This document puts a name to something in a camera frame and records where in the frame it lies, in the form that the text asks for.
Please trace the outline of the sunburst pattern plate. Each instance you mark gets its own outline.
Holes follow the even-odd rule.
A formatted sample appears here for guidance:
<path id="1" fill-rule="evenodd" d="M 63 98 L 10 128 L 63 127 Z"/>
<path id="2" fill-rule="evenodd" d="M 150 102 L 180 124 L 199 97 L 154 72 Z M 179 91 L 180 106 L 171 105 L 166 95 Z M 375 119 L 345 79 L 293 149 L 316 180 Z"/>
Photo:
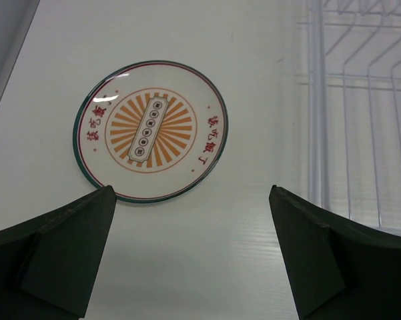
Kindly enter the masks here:
<path id="1" fill-rule="evenodd" d="M 228 109 L 198 70 L 142 61 L 102 79 L 80 105 L 72 144 L 83 176 L 127 203 L 159 203 L 199 185 L 228 138 Z"/>

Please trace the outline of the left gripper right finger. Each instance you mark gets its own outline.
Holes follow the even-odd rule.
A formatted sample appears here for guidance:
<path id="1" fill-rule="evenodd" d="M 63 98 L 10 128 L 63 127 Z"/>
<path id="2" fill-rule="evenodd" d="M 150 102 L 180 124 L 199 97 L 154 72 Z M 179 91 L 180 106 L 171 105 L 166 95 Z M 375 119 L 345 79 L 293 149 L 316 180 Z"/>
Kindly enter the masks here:
<path id="1" fill-rule="evenodd" d="M 276 185 L 269 203 L 300 319 L 401 319 L 401 236 Z"/>

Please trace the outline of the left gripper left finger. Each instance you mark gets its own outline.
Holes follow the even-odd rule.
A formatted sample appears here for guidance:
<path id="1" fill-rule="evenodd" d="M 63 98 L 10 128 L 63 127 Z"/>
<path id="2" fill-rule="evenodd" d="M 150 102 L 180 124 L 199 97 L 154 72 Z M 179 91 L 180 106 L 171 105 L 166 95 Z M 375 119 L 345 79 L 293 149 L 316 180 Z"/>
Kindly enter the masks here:
<path id="1" fill-rule="evenodd" d="M 0 231 L 0 317 L 84 317 L 117 197 L 102 187 Z"/>

